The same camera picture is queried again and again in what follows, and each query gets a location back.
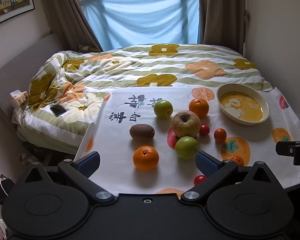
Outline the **small tangerine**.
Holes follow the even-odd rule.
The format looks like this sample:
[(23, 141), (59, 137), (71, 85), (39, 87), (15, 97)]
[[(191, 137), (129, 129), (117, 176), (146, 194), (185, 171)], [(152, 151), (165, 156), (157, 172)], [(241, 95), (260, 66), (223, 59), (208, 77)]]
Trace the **small tangerine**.
[(223, 143), (226, 140), (226, 131), (222, 128), (218, 128), (214, 132), (214, 138), (217, 143)]
[(244, 166), (243, 158), (238, 155), (233, 156), (230, 160), (235, 162), (238, 166)]

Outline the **red cherry tomato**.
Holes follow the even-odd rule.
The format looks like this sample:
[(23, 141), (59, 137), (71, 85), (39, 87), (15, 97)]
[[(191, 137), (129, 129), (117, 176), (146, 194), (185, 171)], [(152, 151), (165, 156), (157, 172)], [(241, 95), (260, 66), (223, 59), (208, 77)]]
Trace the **red cherry tomato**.
[(194, 186), (200, 184), (201, 182), (205, 181), (206, 179), (207, 179), (207, 177), (203, 174), (196, 176), (193, 181)]
[(207, 136), (210, 133), (210, 128), (206, 124), (200, 124), (200, 131), (201, 136)]

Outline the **orange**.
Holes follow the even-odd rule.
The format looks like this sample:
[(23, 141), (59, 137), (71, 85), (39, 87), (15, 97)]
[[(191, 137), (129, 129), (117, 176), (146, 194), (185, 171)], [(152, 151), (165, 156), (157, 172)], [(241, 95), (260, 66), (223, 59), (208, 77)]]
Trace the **orange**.
[(141, 146), (133, 154), (133, 163), (140, 171), (151, 171), (159, 163), (159, 154), (152, 146)]
[(199, 118), (205, 118), (209, 112), (209, 104), (205, 99), (196, 98), (189, 103), (189, 111), (195, 113)]

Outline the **green apple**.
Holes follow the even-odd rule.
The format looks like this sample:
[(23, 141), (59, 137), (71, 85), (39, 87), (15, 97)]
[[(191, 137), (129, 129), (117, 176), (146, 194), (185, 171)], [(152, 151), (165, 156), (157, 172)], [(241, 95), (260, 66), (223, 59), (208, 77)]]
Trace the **green apple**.
[(198, 145), (198, 141), (193, 137), (182, 137), (177, 141), (175, 151), (179, 158), (191, 160), (197, 154)]
[(167, 100), (160, 100), (154, 105), (154, 113), (159, 119), (167, 119), (173, 113), (173, 106)]

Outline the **large brownish apple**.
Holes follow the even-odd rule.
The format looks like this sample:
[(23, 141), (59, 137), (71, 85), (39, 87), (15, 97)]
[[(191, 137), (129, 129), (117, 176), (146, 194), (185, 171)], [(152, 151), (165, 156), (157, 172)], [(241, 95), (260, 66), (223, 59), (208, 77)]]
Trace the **large brownish apple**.
[(172, 119), (172, 130), (179, 138), (194, 138), (200, 131), (200, 118), (192, 111), (180, 111)]

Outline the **black smartphone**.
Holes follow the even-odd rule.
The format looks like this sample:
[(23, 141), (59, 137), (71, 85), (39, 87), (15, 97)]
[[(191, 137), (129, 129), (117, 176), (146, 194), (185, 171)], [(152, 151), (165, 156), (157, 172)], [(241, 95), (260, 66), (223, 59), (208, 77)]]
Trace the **black smartphone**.
[(66, 113), (66, 109), (59, 104), (52, 105), (50, 109), (55, 116), (61, 116)]

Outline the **yellow duck bowl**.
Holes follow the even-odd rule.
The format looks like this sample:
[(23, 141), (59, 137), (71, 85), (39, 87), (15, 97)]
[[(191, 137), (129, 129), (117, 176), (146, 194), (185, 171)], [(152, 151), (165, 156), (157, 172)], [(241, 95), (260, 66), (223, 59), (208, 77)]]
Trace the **yellow duck bowl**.
[(269, 106), (256, 90), (236, 83), (220, 86), (216, 99), (221, 111), (231, 120), (247, 126), (265, 122), (270, 115)]

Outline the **white fruit print cloth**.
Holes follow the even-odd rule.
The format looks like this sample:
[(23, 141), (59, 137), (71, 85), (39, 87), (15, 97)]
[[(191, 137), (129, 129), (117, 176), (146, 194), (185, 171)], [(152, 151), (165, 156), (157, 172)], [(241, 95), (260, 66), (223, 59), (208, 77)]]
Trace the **white fruit print cloth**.
[[(157, 193), (187, 191), (194, 185), (200, 170), (194, 160), (183, 160), (167, 143), (171, 118), (158, 119), (153, 105), (159, 99), (169, 101), (174, 113), (185, 111), (193, 99), (192, 87), (143, 87), (114, 90), (102, 103), (96, 120), (92, 150), (100, 155), (100, 166), (90, 180), (114, 195), (120, 193)], [(229, 119), (220, 109), (216, 89), (209, 89), (209, 112), (203, 123), (210, 133), (198, 136), (199, 148), (213, 157), (223, 160), (234, 155), (242, 157), (251, 166), (264, 161), (285, 188), (300, 183), (300, 166), (293, 158), (277, 155), (278, 140), (300, 141), (300, 122), (289, 107), (284, 107), (283, 97), (277, 90), (263, 92), (269, 118), (254, 126), (245, 126)], [(136, 124), (148, 124), (155, 135), (148, 142), (159, 154), (159, 163), (151, 171), (140, 171), (133, 163), (133, 154), (142, 142), (129, 133)], [(213, 132), (222, 128), (227, 139), (224, 144), (215, 141)]]

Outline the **floral striped duvet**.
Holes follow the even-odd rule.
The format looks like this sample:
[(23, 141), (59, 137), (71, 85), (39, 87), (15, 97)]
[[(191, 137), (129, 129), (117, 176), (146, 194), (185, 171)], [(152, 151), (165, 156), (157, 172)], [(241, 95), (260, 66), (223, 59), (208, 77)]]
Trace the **floral striped duvet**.
[[(27, 101), (13, 111), (19, 137), (75, 154), (104, 98), (126, 87), (219, 87), (240, 83), (268, 91), (256, 65), (232, 49), (202, 44), (147, 44), (102, 53), (60, 51), (30, 80)], [(59, 104), (66, 113), (55, 116)]]

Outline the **tissue box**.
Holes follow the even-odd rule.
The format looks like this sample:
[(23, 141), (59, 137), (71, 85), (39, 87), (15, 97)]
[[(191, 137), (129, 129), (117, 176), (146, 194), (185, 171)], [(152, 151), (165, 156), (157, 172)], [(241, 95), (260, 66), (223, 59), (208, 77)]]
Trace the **tissue box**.
[(21, 92), (20, 90), (15, 90), (10, 92), (12, 98), (12, 106), (18, 107), (27, 101), (28, 93), (27, 91)]

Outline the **beige bed headboard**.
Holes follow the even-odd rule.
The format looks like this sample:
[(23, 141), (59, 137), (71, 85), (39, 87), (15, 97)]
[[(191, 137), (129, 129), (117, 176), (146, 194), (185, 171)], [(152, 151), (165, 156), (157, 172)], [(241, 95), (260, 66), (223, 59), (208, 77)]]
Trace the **beige bed headboard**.
[(0, 68), (0, 115), (10, 122), (13, 113), (11, 92), (29, 88), (32, 77), (54, 53), (64, 48), (56, 34), (50, 34), (12, 58)]

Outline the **left brown curtain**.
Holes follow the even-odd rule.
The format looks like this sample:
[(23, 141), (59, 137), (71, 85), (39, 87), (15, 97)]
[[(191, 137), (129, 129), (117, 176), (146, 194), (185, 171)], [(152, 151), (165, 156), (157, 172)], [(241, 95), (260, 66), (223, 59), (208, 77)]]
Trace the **left brown curtain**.
[(102, 48), (85, 18), (79, 0), (42, 0), (51, 31), (67, 50), (77, 51), (80, 45)]

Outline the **brown curtain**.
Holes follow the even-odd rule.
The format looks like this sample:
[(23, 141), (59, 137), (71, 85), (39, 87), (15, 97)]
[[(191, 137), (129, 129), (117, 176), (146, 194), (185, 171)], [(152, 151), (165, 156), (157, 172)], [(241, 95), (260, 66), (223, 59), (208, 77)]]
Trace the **brown curtain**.
[(245, 0), (199, 0), (199, 41), (243, 53)]
[(80, 45), (102, 48), (85, 18), (79, 0), (42, 0), (51, 31), (67, 50), (77, 51)]

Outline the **right brown curtain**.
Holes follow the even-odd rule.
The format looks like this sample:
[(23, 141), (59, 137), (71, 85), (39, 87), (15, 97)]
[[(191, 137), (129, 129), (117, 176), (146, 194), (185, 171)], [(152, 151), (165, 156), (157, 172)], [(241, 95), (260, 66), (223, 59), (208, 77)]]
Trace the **right brown curtain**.
[(245, 0), (199, 0), (199, 41), (243, 53)]

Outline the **blue window cloth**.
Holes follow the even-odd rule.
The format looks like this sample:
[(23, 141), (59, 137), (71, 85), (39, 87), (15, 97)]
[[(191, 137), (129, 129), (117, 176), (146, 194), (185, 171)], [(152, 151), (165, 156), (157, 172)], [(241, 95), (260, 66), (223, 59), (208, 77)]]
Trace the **blue window cloth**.
[(84, 0), (83, 12), (104, 51), (199, 40), (199, 0)]

